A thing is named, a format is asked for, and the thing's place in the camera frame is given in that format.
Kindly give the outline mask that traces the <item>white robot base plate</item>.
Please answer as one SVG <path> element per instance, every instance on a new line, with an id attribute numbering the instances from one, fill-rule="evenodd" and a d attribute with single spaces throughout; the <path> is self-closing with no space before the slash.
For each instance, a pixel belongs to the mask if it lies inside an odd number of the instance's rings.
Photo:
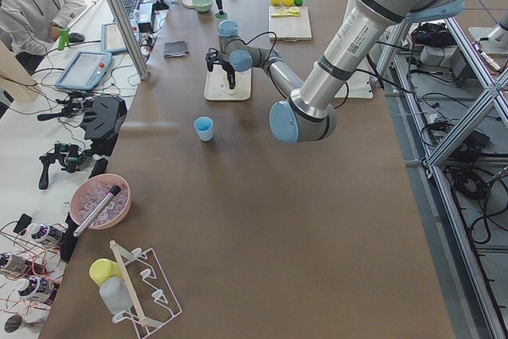
<path id="1" fill-rule="evenodd" d="M 357 71 L 335 94 L 335 98 L 373 98 L 370 75 Z"/>

